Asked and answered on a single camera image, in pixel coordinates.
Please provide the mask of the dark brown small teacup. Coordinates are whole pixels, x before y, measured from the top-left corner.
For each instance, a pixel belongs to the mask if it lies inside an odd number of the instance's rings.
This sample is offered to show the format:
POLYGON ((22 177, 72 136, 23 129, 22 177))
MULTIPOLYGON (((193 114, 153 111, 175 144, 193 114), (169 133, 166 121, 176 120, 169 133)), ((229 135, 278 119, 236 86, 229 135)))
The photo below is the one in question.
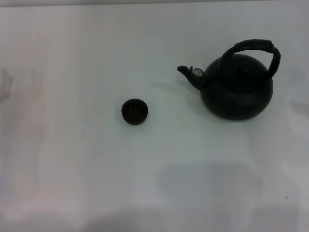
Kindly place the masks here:
POLYGON ((148 106, 140 99, 127 100, 121 107, 121 114, 126 123, 130 125, 142 124, 148 116, 148 106))

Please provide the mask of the black round teapot with handle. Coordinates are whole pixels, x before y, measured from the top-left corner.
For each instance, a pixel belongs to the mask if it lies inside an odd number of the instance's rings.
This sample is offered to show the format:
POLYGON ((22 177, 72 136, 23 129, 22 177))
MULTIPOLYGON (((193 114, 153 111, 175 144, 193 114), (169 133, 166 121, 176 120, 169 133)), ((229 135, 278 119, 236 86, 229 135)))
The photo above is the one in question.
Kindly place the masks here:
POLYGON ((202 101, 216 116, 242 121, 259 115, 271 101, 273 76, 281 54, 270 40, 251 39, 235 44, 206 70, 178 66, 189 83, 200 91, 202 101), (258 50, 273 55, 267 68, 259 60, 243 55, 243 51, 258 50))

